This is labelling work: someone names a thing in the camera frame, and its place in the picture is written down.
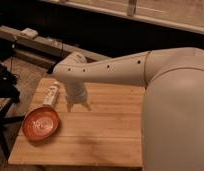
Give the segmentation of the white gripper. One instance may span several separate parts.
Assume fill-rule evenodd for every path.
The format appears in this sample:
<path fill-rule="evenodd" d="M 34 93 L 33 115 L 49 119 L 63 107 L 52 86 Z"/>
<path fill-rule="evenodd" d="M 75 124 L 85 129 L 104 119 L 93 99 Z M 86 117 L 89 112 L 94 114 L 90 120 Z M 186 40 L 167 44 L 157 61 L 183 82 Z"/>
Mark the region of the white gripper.
<path fill-rule="evenodd" d="M 74 103 L 72 102 L 83 102 L 84 106 L 88 111 L 91 111 L 91 107 L 87 100 L 87 90 L 83 82 L 66 83 L 64 85 L 66 91 L 66 98 L 69 101 L 67 103 L 68 112 L 71 112 Z"/>

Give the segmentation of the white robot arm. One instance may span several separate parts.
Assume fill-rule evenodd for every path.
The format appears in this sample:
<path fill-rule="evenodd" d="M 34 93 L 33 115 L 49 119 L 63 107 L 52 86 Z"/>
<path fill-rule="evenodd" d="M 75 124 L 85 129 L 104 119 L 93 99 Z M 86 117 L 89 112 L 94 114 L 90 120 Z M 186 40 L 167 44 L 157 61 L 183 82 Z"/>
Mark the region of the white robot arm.
<path fill-rule="evenodd" d="M 53 75 L 65 85 L 69 106 L 87 103 L 87 82 L 144 87 L 143 170 L 204 171 L 203 49 L 151 50 L 93 63 L 73 52 Z"/>

